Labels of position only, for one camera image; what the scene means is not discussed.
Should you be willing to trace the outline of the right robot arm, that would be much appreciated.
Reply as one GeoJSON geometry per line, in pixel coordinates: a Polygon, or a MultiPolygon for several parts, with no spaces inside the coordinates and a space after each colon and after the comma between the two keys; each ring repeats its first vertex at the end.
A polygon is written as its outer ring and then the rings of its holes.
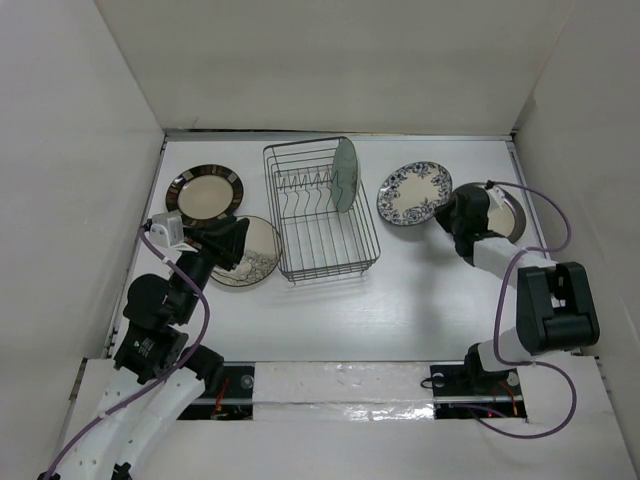
{"type": "Polygon", "coordinates": [[[587,272],[577,262],[556,263],[537,248],[520,248],[489,228],[501,190],[467,184],[436,209],[437,223],[450,234],[456,253],[469,265],[502,280],[499,301],[516,292],[515,326],[472,345],[461,366],[444,381],[484,393],[508,371],[555,351],[592,346],[600,326],[587,272]]]}

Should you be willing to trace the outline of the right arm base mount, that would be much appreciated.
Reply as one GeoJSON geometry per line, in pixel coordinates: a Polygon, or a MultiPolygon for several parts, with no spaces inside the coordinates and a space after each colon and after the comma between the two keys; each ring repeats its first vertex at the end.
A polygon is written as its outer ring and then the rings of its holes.
{"type": "Polygon", "coordinates": [[[438,420],[527,416],[515,369],[490,372],[488,377],[471,381],[462,364],[435,364],[420,386],[431,391],[438,420]]]}

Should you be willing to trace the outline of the green glazed plate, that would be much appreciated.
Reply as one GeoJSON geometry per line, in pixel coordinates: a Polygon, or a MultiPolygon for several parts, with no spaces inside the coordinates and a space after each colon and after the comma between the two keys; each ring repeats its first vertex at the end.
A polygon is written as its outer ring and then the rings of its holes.
{"type": "Polygon", "coordinates": [[[353,142],[343,137],[334,151],[331,167],[331,199],[340,213],[346,213],[357,198],[360,161],[353,142]]]}

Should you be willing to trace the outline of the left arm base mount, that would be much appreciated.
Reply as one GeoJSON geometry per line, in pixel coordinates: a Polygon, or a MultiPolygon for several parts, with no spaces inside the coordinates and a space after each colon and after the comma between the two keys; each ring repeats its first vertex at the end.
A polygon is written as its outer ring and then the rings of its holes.
{"type": "Polygon", "coordinates": [[[253,419],[254,363],[226,363],[215,391],[205,392],[179,415],[179,420],[243,421],[253,419]]]}

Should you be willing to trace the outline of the black rimmed patterned plate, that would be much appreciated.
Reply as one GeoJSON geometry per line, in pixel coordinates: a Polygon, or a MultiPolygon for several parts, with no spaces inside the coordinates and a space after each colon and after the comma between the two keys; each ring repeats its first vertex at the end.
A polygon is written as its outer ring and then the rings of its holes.
{"type": "Polygon", "coordinates": [[[165,207],[178,212],[183,225],[208,228],[230,217],[244,198],[244,185],[237,173],[217,164],[192,167],[175,177],[166,191],[165,207]]]}

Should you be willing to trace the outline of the blue floral plate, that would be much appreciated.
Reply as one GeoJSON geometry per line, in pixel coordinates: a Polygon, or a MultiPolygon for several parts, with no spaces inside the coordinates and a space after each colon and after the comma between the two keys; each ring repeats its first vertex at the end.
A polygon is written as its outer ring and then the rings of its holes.
{"type": "Polygon", "coordinates": [[[381,218],[395,226],[414,226],[430,220],[453,191],[449,171],[432,161],[417,161],[393,171],[376,199],[381,218]]]}

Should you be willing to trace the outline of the brown rimmed cream plate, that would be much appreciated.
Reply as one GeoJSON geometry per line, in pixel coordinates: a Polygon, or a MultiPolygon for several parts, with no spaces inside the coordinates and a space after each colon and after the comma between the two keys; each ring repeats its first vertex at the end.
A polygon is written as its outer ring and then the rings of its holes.
{"type": "MultiPolygon", "coordinates": [[[[475,191],[483,192],[487,195],[484,186],[485,183],[483,182],[463,184],[453,191],[453,195],[475,191]]],[[[521,203],[511,193],[502,187],[500,188],[506,193],[505,204],[501,210],[487,211],[488,228],[503,235],[511,243],[516,243],[525,232],[527,225],[526,213],[521,203]]]]}

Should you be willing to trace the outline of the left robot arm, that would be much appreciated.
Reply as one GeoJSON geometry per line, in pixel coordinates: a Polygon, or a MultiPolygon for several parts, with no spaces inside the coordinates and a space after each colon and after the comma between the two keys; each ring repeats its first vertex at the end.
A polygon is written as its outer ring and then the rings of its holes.
{"type": "Polygon", "coordinates": [[[137,277],[123,315],[126,333],[93,419],[58,453],[43,479],[133,479],[183,411],[224,384],[224,359],[179,331],[204,294],[213,270],[230,271],[243,258],[250,222],[234,216],[203,230],[184,227],[179,213],[158,214],[138,230],[142,244],[171,274],[137,277]]]}

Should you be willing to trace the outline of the cream tree pattern plate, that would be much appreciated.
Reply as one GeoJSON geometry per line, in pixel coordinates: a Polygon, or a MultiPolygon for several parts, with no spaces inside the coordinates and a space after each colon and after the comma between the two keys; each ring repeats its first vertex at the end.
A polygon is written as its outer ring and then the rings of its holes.
{"type": "Polygon", "coordinates": [[[231,271],[216,267],[211,273],[212,280],[228,287],[248,287],[261,282],[276,269],[283,252],[280,234],[269,221],[257,216],[241,219],[249,220],[241,262],[231,271]]]}

